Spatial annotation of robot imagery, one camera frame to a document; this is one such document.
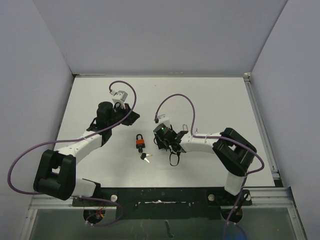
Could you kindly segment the small brass padlock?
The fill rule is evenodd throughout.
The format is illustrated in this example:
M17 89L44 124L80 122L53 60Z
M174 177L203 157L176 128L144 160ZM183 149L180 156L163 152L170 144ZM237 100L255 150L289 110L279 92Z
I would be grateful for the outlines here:
M189 131L188 126L186 124L183 124L182 125L182 130L185 131L185 132L188 132Z

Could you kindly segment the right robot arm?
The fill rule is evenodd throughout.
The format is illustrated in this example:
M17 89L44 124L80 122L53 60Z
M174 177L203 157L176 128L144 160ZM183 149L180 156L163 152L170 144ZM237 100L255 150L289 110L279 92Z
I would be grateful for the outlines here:
M188 152L215 154L228 171L223 200L230 205L239 201L245 176L257 150L237 131L227 127L216 134L191 134L187 130L175 132L161 123L153 133L160 150L170 150L177 156Z

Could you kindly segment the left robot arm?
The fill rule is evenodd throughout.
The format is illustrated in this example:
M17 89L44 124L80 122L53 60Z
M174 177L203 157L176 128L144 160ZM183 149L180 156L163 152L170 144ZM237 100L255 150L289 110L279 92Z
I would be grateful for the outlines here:
M83 197L88 204L100 203L102 193L100 185L94 181L79 178L76 166L94 150L102 147L112 136L112 128L117 125L131 126L140 115L125 103L104 101L99 103L96 117L76 141L58 150L43 152L33 182L33 189L60 200L70 197Z

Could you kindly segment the black headed key bunch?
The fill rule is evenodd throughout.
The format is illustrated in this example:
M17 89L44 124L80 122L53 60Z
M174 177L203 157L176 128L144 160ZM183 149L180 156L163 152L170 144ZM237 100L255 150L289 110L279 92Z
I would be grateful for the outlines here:
M138 149L138 152L140 153L140 159L147 162L148 164L150 163L148 157L152 157L153 155L152 154L148 154L148 153L145 153L144 150L142 148L139 148Z

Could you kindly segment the orange black padlock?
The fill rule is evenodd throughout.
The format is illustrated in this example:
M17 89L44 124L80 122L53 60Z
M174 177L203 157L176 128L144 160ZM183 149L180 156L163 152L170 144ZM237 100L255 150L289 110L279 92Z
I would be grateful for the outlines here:
M142 150L146 147L143 135L140 133L136 135L135 146L138 150L140 150L140 149Z

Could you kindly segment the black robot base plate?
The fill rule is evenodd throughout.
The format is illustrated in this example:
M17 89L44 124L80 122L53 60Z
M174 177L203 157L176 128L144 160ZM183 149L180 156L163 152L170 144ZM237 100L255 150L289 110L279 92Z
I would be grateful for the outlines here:
M121 205L116 216L122 220L219 220L233 207L251 206L249 190L232 195L223 187L101 187L92 200L74 199L72 206L112 207Z

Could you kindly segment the aluminium table frame rail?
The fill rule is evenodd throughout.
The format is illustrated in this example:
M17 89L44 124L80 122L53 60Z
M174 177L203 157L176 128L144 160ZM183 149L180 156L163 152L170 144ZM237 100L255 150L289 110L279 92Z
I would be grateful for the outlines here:
M282 180L281 173L276 163L275 155L272 150L271 142L268 138L267 130L260 113L255 94L252 88L251 73L246 72L243 75L243 80L248 93L250 104L254 113L255 121L259 130L259 135L262 140L263 149L268 162L268 168L271 172L274 187L266 189L266 196L258 197L259 199L265 199L268 207L283 207L288 203L287 211L289 222L292 225L294 236L297 240L306 240L306 232L303 227L298 208L294 199L292 188L287 186Z

